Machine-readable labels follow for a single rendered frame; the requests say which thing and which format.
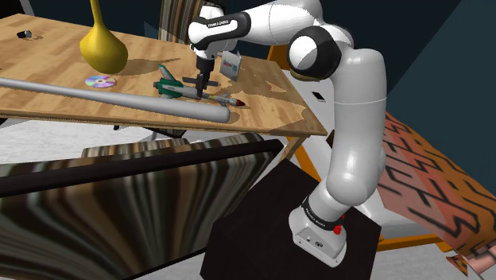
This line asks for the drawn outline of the white card box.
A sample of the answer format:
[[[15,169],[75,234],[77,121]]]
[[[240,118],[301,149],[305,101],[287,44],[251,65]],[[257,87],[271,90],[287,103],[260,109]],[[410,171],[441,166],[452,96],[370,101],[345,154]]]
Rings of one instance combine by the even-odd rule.
[[[237,82],[241,62],[242,56],[239,52],[232,53],[223,51],[221,55],[220,73],[230,80]]]

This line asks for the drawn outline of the green white toy rocket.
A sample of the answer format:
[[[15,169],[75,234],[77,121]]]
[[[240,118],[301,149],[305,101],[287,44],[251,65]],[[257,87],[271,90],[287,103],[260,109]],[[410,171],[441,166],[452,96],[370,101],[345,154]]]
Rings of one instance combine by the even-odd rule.
[[[176,99],[180,97],[189,99],[210,99],[218,102],[224,107],[227,104],[235,107],[243,107],[246,105],[239,99],[229,98],[227,93],[222,95],[211,95],[203,92],[201,96],[198,96],[198,91],[195,87],[185,86],[179,80],[176,80],[163,64],[159,64],[158,68],[160,69],[162,77],[154,82],[153,86],[158,90],[161,97],[167,99]]]

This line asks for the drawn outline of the brown striped chair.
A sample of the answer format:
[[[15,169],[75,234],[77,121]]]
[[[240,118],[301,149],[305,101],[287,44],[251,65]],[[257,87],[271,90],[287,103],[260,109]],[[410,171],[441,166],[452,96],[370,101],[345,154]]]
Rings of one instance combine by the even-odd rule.
[[[129,280],[199,252],[281,148],[244,133],[0,165],[0,277]]]
[[[188,26],[202,6],[203,0],[161,0],[158,39],[188,45]]]

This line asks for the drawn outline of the long grey cylinder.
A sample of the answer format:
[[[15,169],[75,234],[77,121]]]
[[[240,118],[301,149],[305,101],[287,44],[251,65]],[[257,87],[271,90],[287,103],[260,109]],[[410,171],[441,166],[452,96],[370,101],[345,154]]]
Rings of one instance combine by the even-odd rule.
[[[163,99],[120,92],[76,89],[72,87],[40,84],[3,77],[0,77],[0,86],[76,97],[143,111],[151,111],[165,115],[199,119],[216,123],[227,123],[231,116],[231,111],[227,107],[220,107],[205,103],[187,102],[176,99]]]

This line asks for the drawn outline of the yellow long-necked vase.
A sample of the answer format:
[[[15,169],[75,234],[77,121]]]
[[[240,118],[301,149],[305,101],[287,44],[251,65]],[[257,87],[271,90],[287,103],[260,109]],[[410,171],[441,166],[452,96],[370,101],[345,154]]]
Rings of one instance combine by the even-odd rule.
[[[115,74],[126,66],[128,51],[104,24],[99,0],[90,0],[94,25],[79,43],[85,61],[96,71]]]

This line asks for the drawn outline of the shiny compact disc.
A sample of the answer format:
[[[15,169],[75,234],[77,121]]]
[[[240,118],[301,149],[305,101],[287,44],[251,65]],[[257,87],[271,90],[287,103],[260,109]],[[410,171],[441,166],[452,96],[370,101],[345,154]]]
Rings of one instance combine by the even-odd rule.
[[[117,80],[110,76],[90,76],[85,79],[85,84],[92,88],[111,88],[116,83]]]

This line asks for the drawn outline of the wooden table with orange legs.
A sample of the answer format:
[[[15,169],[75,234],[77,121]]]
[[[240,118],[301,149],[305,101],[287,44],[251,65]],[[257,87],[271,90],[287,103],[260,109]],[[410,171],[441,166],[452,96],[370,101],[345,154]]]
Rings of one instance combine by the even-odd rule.
[[[17,33],[30,30],[32,38]],[[94,70],[82,58],[80,40],[88,27],[15,14],[0,19],[0,76],[85,88]],[[306,138],[326,136],[277,63],[246,56],[237,82],[212,74],[213,94],[228,93],[246,105],[226,123],[206,122],[70,97],[0,87],[0,164],[72,158],[86,145],[135,142],[150,127],[212,132],[255,132],[281,136],[294,154]]]

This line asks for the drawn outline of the black robot stand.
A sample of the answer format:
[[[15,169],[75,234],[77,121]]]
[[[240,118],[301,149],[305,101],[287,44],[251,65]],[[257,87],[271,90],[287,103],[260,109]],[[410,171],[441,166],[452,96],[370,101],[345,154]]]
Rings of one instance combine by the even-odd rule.
[[[293,242],[289,213],[317,185],[289,160],[275,166],[230,215],[215,221],[203,280],[370,280],[381,228],[355,208],[345,214],[347,252],[337,267]]]

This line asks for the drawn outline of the orange black patterned board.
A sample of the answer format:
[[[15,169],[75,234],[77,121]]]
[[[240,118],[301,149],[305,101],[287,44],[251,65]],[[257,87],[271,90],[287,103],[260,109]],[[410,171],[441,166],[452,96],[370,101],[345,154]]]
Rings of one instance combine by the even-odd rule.
[[[457,266],[481,274],[496,266],[496,196],[417,132],[386,115],[384,206],[447,244]]]

